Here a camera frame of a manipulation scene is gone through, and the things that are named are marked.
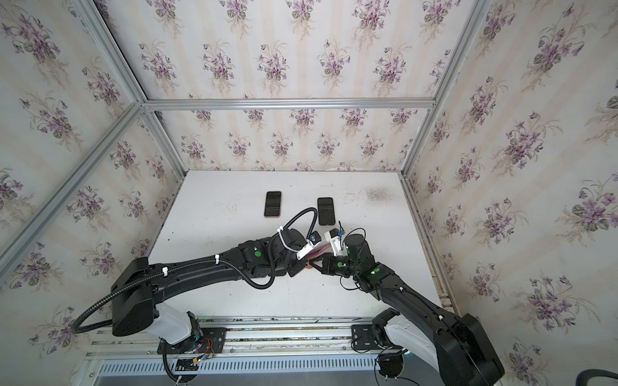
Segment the black smartphone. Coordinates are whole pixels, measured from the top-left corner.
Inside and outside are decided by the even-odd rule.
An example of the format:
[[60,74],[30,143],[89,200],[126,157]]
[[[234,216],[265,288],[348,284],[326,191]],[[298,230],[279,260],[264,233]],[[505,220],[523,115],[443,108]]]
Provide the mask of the black smartphone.
[[281,215],[281,192],[267,191],[264,217],[279,217]]
[[335,225],[335,204],[331,197],[318,198],[318,223],[320,225]]

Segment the wallpaper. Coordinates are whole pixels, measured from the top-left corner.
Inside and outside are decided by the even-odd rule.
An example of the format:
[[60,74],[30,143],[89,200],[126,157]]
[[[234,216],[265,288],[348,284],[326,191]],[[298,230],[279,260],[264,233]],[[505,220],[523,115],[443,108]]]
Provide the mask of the wallpaper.
[[[92,333],[72,321],[154,243],[177,181],[138,120],[0,285],[0,384],[70,384]],[[111,317],[110,305],[88,321]],[[24,373],[24,366],[35,372]]]
[[432,96],[472,0],[98,0],[150,99]]
[[617,26],[615,0],[494,1],[411,176],[505,385],[618,371]]
[[0,2],[0,252],[129,105],[70,4]]
[[196,170],[401,170],[425,109],[165,111]]

